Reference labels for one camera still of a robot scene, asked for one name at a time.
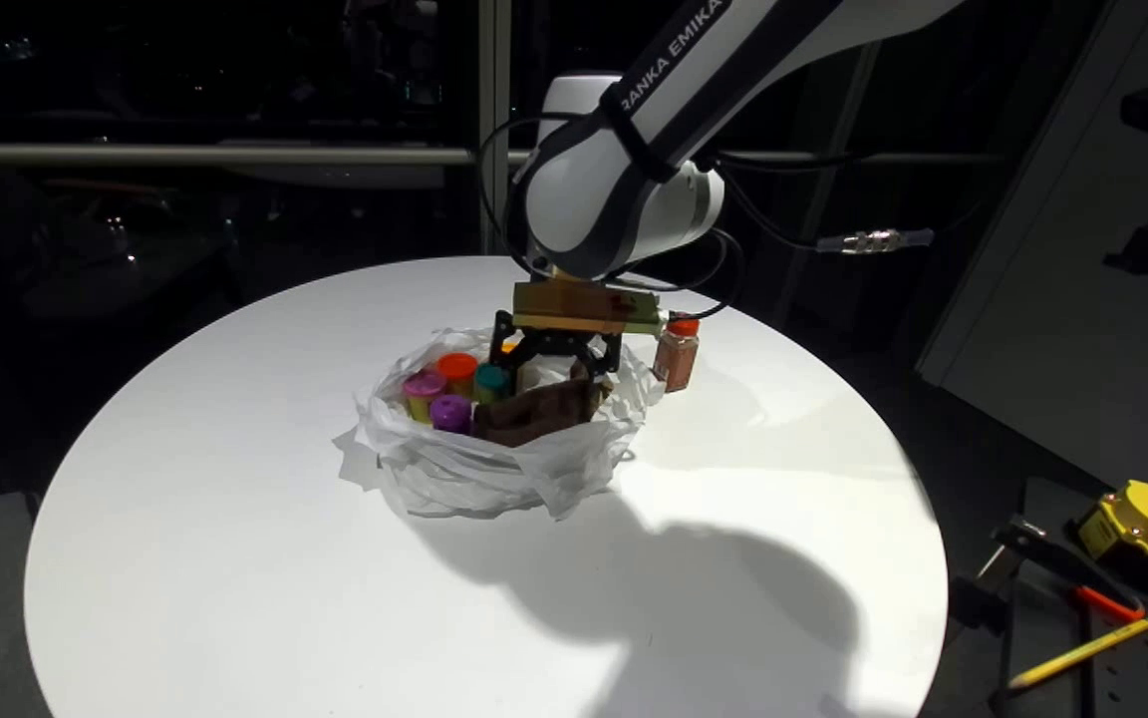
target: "round white table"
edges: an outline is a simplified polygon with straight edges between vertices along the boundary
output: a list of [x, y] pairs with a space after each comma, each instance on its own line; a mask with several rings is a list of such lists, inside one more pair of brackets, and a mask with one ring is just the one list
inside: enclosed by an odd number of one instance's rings
[[356, 397], [515, 280], [352, 272], [143, 368], [32, 529], [57, 718], [915, 715], [946, 639], [926, 490], [850, 384], [742, 310], [564, 524], [397, 518], [340, 479]]

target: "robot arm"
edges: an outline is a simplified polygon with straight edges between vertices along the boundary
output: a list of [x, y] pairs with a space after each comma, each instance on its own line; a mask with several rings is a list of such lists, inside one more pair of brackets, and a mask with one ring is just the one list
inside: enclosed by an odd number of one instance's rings
[[822, 54], [915, 30], [960, 0], [689, 0], [620, 80], [562, 80], [544, 109], [584, 112], [544, 126], [515, 179], [517, 230], [564, 274], [707, 235], [724, 182], [689, 154], [758, 90]]

